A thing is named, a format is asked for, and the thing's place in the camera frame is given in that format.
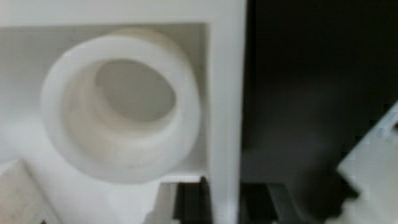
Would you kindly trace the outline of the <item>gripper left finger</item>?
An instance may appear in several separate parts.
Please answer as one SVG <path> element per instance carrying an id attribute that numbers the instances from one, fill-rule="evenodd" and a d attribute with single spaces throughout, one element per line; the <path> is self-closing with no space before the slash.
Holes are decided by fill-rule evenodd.
<path id="1" fill-rule="evenodd" d="M 0 165 L 0 224 L 47 224 L 42 195 L 17 160 Z"/>

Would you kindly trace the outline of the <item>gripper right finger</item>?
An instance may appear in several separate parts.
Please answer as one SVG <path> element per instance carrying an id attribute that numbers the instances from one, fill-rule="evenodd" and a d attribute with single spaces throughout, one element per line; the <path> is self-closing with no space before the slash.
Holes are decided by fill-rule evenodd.
<path id="1" fill-rule="evenodd" d="M 337 172 L 356 191 L 330 224 L 398 224 L 398 102 L 369 129 Z"/>

